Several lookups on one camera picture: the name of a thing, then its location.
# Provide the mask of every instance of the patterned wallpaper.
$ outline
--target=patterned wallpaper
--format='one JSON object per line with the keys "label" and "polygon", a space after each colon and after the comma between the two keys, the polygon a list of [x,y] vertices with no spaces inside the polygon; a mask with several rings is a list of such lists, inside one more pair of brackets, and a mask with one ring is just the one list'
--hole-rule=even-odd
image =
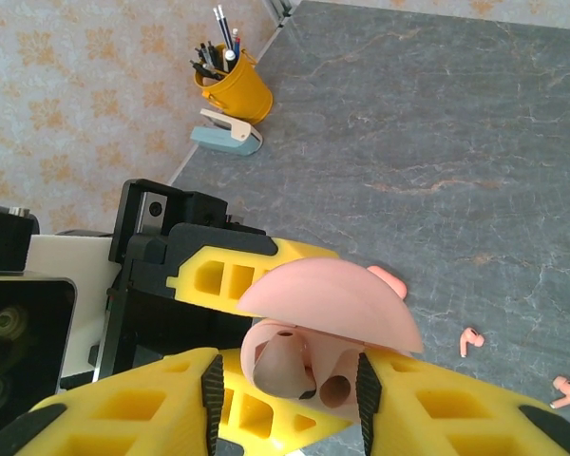
{"label": "patterned wallpaper", "polygon": [[221,3],[257,54],[262,0],[0,0],[0,205],[45,233],[114,226],[123,182],[167,181],[205,106],[189,60]]}
{"label": "patterned wallpaper", "polygon": [[319,0],[570,29],[570,0]]}

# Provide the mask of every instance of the pink case lid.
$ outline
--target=pink case lid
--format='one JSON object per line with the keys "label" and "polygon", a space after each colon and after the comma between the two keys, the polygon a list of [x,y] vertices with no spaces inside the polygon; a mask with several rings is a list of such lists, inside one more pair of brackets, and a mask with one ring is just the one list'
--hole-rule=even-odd
{"label": "pink case lid", "polygon": [[379,276],[339,258],[303,258],[267,273],[238,308],[378,347],[422,352],[408,307]]}

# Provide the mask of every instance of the gray countertop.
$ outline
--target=gray countertop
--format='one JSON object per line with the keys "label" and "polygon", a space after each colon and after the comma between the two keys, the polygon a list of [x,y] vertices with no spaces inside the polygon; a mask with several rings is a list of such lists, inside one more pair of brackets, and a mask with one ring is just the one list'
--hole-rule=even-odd
{"label": "gray countertop", "polygon": [[[257,67],[265,144],[176,180],[388,266],[423,359],[548,403],[570,378],[570,30],[303,2]],[[462,359],[473,326],[486,344]],[[561,414],[570,420],[570,407]],[[306,454],[362,454],[358,428]]]}

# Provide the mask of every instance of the stapler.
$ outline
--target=stapler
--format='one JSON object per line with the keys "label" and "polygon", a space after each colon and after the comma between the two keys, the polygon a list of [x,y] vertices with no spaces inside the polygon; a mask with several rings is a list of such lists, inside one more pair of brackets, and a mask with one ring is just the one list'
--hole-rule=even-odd
{"label": "stapler", "polygon": [[253,154],[262,146],[262,136],[249,123],[209,109],[201,109],[200,115],[218,128],[195,126],[190,139],[199,145],[243,156]]}

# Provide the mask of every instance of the yellow pen holder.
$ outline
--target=yellow pen holder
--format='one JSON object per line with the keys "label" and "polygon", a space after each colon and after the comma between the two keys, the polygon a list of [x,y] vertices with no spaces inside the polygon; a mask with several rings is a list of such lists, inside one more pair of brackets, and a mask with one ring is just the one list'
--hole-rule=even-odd
{"label": "yellow pen holder", "polygon": [[[216,46],[220,55],[225,45]],[[207,101],[224,114],[249,124],[258,124],[273,107],[273,93],[256,73],[256,60],[245,49],[240,50],[235,68],[213,85],[203,85],[203,77],[195,72],[194,82]]]}

